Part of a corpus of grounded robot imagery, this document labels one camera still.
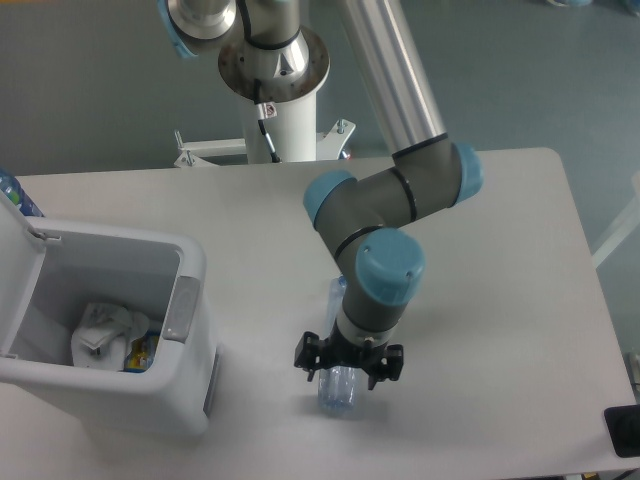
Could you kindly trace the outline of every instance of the white table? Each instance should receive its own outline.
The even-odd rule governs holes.
[[[302,207],[320,172],[389,160],[31,177],[50,217],[192,235],[225,353],[200,440],[82,426],[0,386],[2,478],[477,480],[627,469],[602,412],[634,397],[558,156],[483,153],[474,199],[407,231],[428,273],[397,383],[350,420],[293,368],[337,270]]]

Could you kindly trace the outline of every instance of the light blue joint cap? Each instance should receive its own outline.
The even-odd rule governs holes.
[[[160,18],[162,19],[162,23],[164,24],[164,28],[167,30],[169,34],[169,39],[171,40],[171,44],[173,48],[175,48],[176,53],[180,58],[195,58],[198,55],[193,53],[189,48],[184,44],[178,32],[176,32],[175,28],[173,28],[173,23],[171,23],[171,19],[169,18],[169,10],[167,10],[167,0],[158,0],[158,11],[160,12]]]
[[[356,254],[356,277],[363,290],[389,307],[409,303],[420,287],[425,266],[418,242],[395,228],[370,233]]]
[[[332,170],[320,175],[307,187],[304,192],[303,203],[314,228],[316,226],[316,217],[324,201],[338,185],[348,180],[355,181],[356,179],[346,170]]]
[[[458,149],[460,165],[462,167],[462,180],[460,181],[460,192],[456,203],[458,204],[467,198],[473,197],[482,188],[484,183],[484,170],[480,157],[468,143],[454,143]]]

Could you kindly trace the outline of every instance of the clear plastic bottle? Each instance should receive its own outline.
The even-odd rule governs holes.
[[[344,277],[336,278],[329,287],[327,317],[324,338],[328,337],[342,304],[347,282]],[[318,376],[318,403],[328,412],[339,415],[356,406],[360,370],[351,367],[333,367],[320,370]]]
[[[20,182],[5,170],[0,168],[0,191],[20,209],[25,217],[44,217],[31,197],[25,193]]]

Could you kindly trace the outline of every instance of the white trash bin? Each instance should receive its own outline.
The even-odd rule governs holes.
[[[189,237],[27,219],[0,194],[0,382],[87,422],[204,432],[218,346],[205,271]],[[146,372],[73,366],[71,335],[90,302],[163,322]]]

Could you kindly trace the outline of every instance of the trash bin lid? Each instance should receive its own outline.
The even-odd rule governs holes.
[[[31,298],[42,259],[44,245],[20,210],[0,192],[0,350],[15,332],[14,320],[22,318]]]

